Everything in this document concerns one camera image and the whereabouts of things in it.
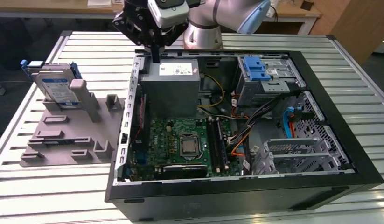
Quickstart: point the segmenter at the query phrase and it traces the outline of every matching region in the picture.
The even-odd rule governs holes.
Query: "wooden desk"
[[[312,7],[310,11],[300,9],[302,0],[282,0],[277,6],[278,22],[298,22],[302,26],[298,34],[309,34],[320,11]],[[121,5],[110,8],[88,8],[88,0],[0,0],[0,17],[24,18],[78,18],[78,19],[112,19],[121,10]]]
[[[314,21],[317,18],[321,17],[321,12],[316,9],[314,5],[312,6],[310,10],[304,10],[300,8],[302,4],[302,0],[281,0],[277,5],[276,11],[278,16],[278,22],[293,22],[301,23],[300,29],[297,29],[297,33],[284,33],[284,34],[298,34],[298,35],[308,35]],[[265,18],[264,22],[273,22],[274,17]]]
[[[0,17],[112,19],[122,5],[88,8],[88,0],[0,0]]]

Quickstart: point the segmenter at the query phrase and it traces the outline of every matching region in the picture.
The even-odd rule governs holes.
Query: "slatted aluminum table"
[[[301,51],[384,178],[384,94],[334,40],[325,36],[224,34],[225,49]],[[124,97],[136,46],[116,32],[61,36],[46,59],[74,61],[97,98]],[[172,48],[182,48],[177,40]],[[109,164],[22,168],[20,155],[41,118],[33,84],[0,139],[0,223],[128,223],[104,202]],[[316,210],[213,217],[177,223],[384,223],[384,184]]]

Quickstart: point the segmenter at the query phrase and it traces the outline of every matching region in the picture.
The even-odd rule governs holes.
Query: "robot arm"
[[[170,46],[188,28],[190,8],[192,26],[202,30],[198,34],[188,32],[197,46],[192,48],[206,48],[204,44],[198,46],[198,42],[212,39],[204,32],[210,32],[208,28],[218,30],[217,24],[240,33],[252,33],[257,29],[269,9],[269,0],[124,0],[122,12],[112,24],[136,45],[145,47],[154,63],[160,63],[164,46]]]

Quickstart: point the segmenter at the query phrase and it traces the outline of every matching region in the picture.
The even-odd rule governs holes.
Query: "floor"
[[[42,19],[22,21],[32,38],[32,44],[25,47],[25,52],[34,61],[46,58],[62,30],[113,31],[108,26],[110,22],[108,20],[53,19],[52,26],[50,21],[46,23]],[[384,56],[372,55],[362,68],[384,91]],[[0,66],[0,82],[6,90],[5,95],[0,96],[0,133],[2,133],[26,94],[30,81],[21,70],[9,71]]]

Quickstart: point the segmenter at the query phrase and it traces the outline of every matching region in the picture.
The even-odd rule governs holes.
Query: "white label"
[[[237,99],[232,99],[232,106],[237,107]]]
[[[53,100],[62,106],[74,106],[78,99],[70,91],[65,78],[42,78],[42,86]]]
[[[270,74],[270,75],[273,75],[273,74],[277,75],[276,69],[268,69],[268,70],[266,70],[266,73]]]
[[[160,76],[190,76],[192,74],[192,63],[160,64]]]
[[[246,160],[242,161],[242,166],[245,167],[246,170],[249,170],[249,163]]]

